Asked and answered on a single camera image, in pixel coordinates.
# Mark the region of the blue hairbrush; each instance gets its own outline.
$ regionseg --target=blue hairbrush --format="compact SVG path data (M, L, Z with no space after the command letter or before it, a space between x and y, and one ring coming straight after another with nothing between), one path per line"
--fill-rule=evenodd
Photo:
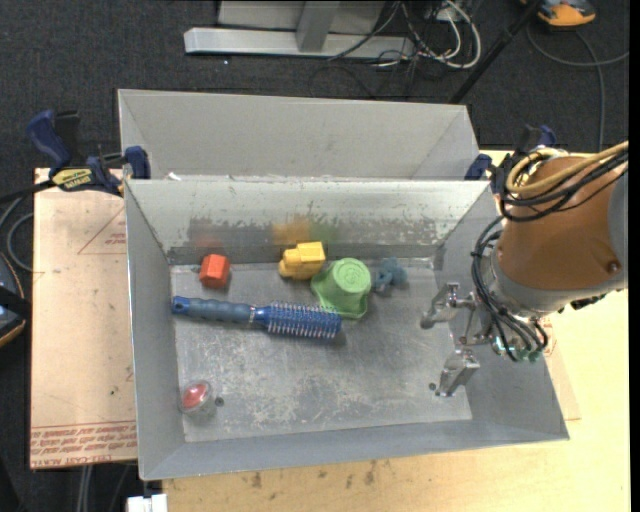
M171 311L205 320L235 324L257 324L272 334L304 338L332 339L340 331L342 317L321 306L273 302L256 307L249 304L224 302L214 299L188 299L173 297Z

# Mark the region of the brush bristles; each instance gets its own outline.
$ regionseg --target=brush bristles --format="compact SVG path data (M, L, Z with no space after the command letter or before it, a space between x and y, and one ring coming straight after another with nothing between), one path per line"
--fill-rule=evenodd
M272 334L331 339L340 330L342 318L321 306L274 302L267 330Z

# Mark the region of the brush handle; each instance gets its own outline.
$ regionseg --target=brush handle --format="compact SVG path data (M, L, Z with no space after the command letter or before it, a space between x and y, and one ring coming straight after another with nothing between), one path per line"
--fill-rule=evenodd
M248 324L251 321L251 306L215 299L188 299L176 296L171 302L171 311L205 320Z

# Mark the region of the yellow clamp label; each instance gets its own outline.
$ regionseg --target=yellow clamp label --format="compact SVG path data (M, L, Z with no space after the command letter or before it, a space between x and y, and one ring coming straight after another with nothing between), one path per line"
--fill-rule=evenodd
M51 181L67 190L91 183L93 172L89 168L62 169Z

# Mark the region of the plastic object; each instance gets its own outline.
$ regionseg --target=plastic object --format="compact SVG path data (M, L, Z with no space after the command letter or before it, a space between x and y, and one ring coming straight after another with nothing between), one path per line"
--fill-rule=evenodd
M223 288L229 277L229 260L220 254L209 254L200 266L200 282L208 288Z
M401 286L406 282L407 271L400 266L398 259L395 257L387 258L382 261L380 270L376 274L373 291L383 293L388 286Z
M345 318L361 318L367 312L371 273L355 258L343 258L311 279L311 289L324 307Z
M322 270L325 261L322 242L304 242L284 251L278 272L282 277L311 279Z
M180 393L180 410L189 416L207 416L214 411L211 385L206 380L187 384Z

